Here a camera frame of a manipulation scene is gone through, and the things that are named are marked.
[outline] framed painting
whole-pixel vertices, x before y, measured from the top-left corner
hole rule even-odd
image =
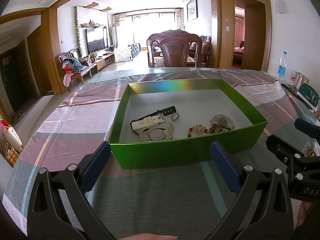
[[[190,0],[187,4],[188,22],[198,18],[198,1]]]

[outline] television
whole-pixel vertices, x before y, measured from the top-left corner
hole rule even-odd
[[[87,45],[89,54],[108,47],[107,29],[87,29]]]

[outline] blue gripper pad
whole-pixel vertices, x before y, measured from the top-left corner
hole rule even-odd
[[[218,142],[211,144],[210,155],[227,184],[228,189],[239,195],[241,191],[242,170],[240,160],[236,156],[229,155]]]
[[[94,157],[82,173],[80,185],[82,193],[92,190],[104,166],[108,162],[110,155],[110,144],[108,142],[103,142],[94,152]]]

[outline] wall switch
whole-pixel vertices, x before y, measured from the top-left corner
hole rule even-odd
[[[278,13],[283,13],[283,4],[281,0],[277,1],[277,6],[278,6]]]

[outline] plastic bottle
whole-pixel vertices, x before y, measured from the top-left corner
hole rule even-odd
[[[282,81],[284,78],[285,68],[287,67],[287,52],[284,51],[280,59],[280,64],[278,68],[277,80]]]

